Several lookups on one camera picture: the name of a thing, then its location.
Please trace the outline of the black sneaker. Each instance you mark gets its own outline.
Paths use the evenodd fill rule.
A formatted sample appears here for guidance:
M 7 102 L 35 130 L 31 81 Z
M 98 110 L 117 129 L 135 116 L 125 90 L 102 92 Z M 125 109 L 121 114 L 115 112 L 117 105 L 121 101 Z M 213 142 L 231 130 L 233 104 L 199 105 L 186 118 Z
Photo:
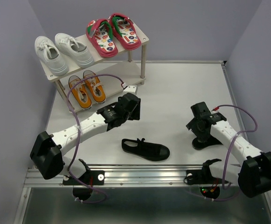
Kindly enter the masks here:
M 209 146 L 215 146 L 215 145 L 222 145 L 222 143 L 218 139 L 214 138 L 213 136 L 211 136 L 205 142 L 199 141 L 197 137 L 194 138 L 192 141 L 192 147 L 195 150 L 202 150 L 202 149 L 205 149 Z
M 139 156 L 149 161 L 164 161 L 170 156 L 168 147 L 162 144 L 145 142 L 141 140 L 122 139 L 121 147 L 124 152 Z

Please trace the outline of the orange sneaker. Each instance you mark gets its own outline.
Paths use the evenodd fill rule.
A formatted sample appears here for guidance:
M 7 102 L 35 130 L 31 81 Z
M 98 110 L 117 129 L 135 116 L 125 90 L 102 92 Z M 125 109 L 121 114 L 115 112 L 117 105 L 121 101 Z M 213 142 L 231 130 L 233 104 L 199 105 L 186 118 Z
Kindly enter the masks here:
M 72 88 L 76 85 L 75 88 L 72 90 L 74 98 L 77 100 L 81 108 L 90 109 L 92 107 L 92 101 L 88 96 L 85 82 L 77 84 L 79 81 L 81 81 L 81 79 L 78 76 L 72 75 L 69 78 L 68 82 L 69 88 Z
M 83 78 L 85 78 L 85 84 L 90 90 L 94 101 L 98 104 L 104 103 L 106 100 L 106 94 L 103 89 L 103 85 L 96 74 L 91 70 L 85 70 L 83 72 Z

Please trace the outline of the colourful pink slipper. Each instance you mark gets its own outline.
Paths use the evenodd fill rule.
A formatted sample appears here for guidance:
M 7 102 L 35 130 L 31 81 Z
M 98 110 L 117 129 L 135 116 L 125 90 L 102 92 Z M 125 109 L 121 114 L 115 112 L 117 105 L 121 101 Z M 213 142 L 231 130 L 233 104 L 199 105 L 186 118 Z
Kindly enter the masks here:
M 86 29 L 86 36 L 101 57 L 113 57 L 118 53 L 107 19 L 92 20 Z
M 113 13 L 108 22 L 113 35 L 126 50 L 135 50 L 141 46 L 141 40 L 136 33 L 133 21 L 121 13 Z

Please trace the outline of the white sneaker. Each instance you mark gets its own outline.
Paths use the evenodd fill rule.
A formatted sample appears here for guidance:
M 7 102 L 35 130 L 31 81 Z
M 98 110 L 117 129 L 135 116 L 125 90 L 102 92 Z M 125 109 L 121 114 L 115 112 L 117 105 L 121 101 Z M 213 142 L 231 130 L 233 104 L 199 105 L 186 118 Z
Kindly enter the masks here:
M 35 40 L 35 52 L 55 76 L 62 76 L 69 71 L 63 56 L 54 43 L 45 36 L 39 36 Z
M 88 68 L 94 64 L 87 46 L 76 38 L 58 33 L 55 35 L 55 44 L 60 52 L 69 56 L 80 68 Z

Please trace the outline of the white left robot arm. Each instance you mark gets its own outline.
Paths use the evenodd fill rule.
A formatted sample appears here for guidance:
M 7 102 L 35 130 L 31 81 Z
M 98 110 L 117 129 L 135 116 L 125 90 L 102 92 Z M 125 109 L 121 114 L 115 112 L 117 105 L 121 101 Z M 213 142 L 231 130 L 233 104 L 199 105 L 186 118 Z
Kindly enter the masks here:
M 118 101 L 107 105 L 89 118 L 65 130 L 38 134 L 30 158 L 45 180 L 57 175 L 73 176 L 80 183 L 86 183 L 90 173 L 83 160 L 66 157 L 67 152 L 87 139 L 121 126 L 128 120 L 140 119 L 141 99 L 127 93 Z

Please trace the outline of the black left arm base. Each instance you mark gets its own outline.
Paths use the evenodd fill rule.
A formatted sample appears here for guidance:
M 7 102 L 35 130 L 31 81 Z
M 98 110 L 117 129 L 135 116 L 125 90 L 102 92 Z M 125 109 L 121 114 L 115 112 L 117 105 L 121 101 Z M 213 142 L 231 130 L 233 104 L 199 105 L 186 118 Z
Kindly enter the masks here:
M 77 202 L 83 204 L 94 204 L 105 201 L 108 197 L 107 194 L 102 190 L 94 187 L 95 185 L 104 185 L 105 171 L 91 170 L 83 160 L 80 160 L 80 162 L 83 164 L 86 172 L 83 173 L 79 178 L 75 178 L 70 175 L 64 175 L 62 185 L 73 187 L 72 195 L 74 200 Z M 99 193 L 102 195 L 102 198 L 96 201 L 90 200 L 90 197 L 94 196 L 94 193 Z

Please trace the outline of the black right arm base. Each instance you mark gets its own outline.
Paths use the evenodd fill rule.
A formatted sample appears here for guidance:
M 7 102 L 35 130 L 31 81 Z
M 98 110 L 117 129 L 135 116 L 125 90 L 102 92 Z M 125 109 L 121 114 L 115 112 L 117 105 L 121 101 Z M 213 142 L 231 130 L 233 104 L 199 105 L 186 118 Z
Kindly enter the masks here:
M 207 160 L 202 164 L 201 169 L 190 169 L 186 171 L 184 183 L 187 185 L 201 185 L 200 192 L 206 199 L 216 200 L 220 195 L 219 184 L 221 178 L 213 177 L 209 166 L 222 161 L 220 159 Z

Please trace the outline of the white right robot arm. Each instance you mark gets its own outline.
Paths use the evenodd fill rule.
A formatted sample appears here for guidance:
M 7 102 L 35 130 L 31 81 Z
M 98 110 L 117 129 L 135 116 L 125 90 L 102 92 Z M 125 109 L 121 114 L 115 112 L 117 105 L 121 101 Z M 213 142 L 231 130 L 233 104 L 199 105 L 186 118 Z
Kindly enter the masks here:
M 205 102 L 191 106 L 193 119 L 186 125 L 195 138 L 192 146 L 202 150 L 209 146 L 223 145 L 227 148 L 225 160 L 211 159 L 201 169 L 186 171 L 184 182 L 188 185 L 214 184 L 212 188 L 200 188 L 206 198 L 219 196 L 219 185 L 227 189 L 230 184 L 253 198 L 271 190 L 271 152 L 263 152 L 249 143 L 243 131 L 235 131 L 217 106 L 209 110 Z

